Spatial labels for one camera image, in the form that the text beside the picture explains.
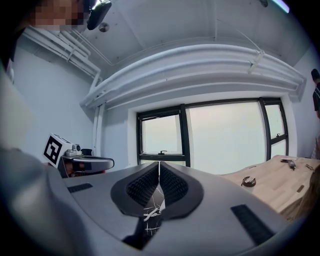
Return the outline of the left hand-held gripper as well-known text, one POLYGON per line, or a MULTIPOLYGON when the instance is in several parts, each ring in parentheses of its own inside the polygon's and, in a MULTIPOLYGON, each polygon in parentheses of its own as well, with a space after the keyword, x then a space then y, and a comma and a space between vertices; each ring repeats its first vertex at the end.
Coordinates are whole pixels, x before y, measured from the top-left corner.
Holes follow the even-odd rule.
POLYGON ((51 166, 58 169, 62 178, 103 174, 114 167, 113 159, 93 156, 92 153, 91 149, 82 149, 79 144, 51 133, 43 157, 51 166))

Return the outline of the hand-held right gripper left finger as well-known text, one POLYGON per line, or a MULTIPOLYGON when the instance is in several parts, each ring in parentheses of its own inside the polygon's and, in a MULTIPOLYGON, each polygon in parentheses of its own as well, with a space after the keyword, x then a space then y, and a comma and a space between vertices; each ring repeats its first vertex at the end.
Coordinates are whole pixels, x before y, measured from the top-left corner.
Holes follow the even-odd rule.
POLYGON ((118 180, 112 186, 110 196, 124 215, 141 218, 158 185, 159 163, 153 162, 118 180))

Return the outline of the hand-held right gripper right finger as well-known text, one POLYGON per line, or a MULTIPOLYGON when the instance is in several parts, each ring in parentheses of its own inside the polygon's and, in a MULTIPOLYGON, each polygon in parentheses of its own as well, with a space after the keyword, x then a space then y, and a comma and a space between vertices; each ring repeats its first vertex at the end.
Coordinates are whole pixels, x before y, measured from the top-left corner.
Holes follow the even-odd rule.
POLYGON ((165 209, 161 213, 162 220, 187 217, 202 202, 203 186, 197 179, 166 162, 160 162, 159 167, 159 185, 164 195, 165 204, 165 209))

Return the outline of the round black marble table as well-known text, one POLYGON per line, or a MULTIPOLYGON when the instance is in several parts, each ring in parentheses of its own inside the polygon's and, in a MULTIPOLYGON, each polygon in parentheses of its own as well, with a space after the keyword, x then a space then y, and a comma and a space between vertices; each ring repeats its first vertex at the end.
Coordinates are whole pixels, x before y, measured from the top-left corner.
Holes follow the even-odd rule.
POLYGON ((164 202, 164 194, 157 186, 147 205, 143 209, 143 228, 146 238, 152 238, 161 226, 161 205, 164 202))

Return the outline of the black framed window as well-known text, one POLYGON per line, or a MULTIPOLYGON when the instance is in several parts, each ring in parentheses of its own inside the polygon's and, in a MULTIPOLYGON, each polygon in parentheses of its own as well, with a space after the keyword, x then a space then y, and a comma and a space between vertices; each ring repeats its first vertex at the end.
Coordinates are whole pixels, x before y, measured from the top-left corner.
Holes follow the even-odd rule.
POLYGON ((138 113, 136 146, 139 164, 164 161, 227 175, 288 156, 289 130, 279 98, 213 100, 138 113))

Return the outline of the light wooden table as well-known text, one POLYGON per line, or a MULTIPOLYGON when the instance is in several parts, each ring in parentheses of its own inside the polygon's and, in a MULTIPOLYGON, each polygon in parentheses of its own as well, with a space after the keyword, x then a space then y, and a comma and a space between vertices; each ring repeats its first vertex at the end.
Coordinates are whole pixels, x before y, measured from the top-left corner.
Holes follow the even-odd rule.
POLYGON ((309 215, 320 199, 320 160, 276 155, 272 159, 240 171, 223 175, 241 186, 244 177, 256 179, 254 187, 245 187, 288 222, 309 215), (290 169, 281 159, 295 159, 296 169, 290 169))

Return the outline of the black tool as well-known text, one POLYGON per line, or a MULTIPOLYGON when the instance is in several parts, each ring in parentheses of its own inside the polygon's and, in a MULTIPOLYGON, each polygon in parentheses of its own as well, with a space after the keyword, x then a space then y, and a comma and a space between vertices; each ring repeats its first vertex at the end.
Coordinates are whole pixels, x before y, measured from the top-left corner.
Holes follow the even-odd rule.
POLYGON ((293 158, 281 158, 280 162, 287 163, 289 168, 292 169, 293 171, 297 168, 297 166, 295 164, 295 159, 293 159, 293 158))

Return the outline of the white ceiling pipe bundle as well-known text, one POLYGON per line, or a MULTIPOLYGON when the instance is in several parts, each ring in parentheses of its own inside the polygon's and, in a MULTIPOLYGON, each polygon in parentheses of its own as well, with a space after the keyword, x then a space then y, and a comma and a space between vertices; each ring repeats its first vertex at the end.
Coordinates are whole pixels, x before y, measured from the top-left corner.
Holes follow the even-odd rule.
POLYGON ((306 78, 287 63, 242 46, 188 45, 140 59, 102 81, 80 105, 120 106, 188 88, 211 86, 214 92, 285 93, 300 101, 306 78))

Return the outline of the long ceiling light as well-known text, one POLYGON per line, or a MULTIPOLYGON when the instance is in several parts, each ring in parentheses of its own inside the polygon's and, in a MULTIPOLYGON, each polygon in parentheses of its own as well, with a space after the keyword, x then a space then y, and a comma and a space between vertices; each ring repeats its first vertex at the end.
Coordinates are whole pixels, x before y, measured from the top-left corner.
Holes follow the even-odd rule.
POLYGON ((272 0, 279 8, 281 8, 286 14, 290 12, 290 7, 285 3, 284 0, 272 0))

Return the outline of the thin white wall pipes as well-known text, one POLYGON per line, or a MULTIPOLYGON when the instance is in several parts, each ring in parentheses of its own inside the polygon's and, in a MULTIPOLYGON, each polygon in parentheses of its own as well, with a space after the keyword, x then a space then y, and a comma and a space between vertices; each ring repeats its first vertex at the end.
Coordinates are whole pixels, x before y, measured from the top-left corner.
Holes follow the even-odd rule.
POLYGON ((95 113, 81 105, 100 69, 66 32, 28 27, 17 43, 14 85, 35 114, 24 151, 41 158, 51 133, 94 147, 95 113))

